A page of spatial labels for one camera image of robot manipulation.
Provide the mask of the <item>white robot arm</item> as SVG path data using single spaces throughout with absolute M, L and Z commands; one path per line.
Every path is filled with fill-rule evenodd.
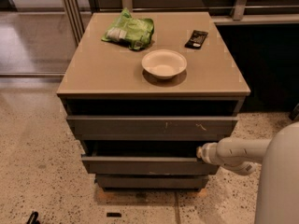
M 250 175 L 262 166 L 255 224 L 299 224 L 299 123 L 271 139 L 226 137 L 196 149 L 204 162 L 238 175 Z

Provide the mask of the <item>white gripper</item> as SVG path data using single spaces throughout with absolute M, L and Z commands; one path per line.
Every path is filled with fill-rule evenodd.
M 196 156 L 212 165 L 222 165 L 222 160 L 217 154 L 217 143 L 205 143 L 196 149 Z

